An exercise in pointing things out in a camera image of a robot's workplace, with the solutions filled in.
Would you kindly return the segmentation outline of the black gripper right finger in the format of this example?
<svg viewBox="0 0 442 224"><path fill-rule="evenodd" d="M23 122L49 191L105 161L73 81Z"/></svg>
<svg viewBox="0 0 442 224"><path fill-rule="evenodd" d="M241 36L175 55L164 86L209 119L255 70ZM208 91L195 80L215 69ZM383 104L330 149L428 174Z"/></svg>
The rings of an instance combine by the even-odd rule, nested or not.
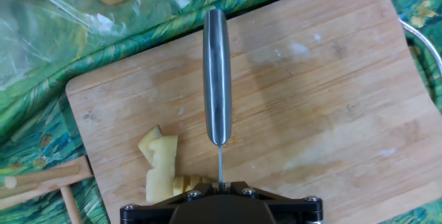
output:
<svg viewBox="0 0 442 224"><path fill-rule="evenodd" d="M222 211L235 223L323 222L323 200L318 196L288 198L244 181L222 183L221 193L232 197L222 204Z"/></svg>

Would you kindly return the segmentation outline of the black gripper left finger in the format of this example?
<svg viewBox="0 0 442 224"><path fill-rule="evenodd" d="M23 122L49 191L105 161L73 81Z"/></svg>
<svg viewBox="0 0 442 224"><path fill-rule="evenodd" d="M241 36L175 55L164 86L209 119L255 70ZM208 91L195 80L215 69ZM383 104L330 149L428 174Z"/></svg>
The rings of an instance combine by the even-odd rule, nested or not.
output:
<svg viewBox="0 0 442 224"><path fill-rule="evenodd" d="M193 189L153 205L127 204L120 207L120 223L136 224L170 220L179 206L217 193L218 183L198 183Z"/></svg>

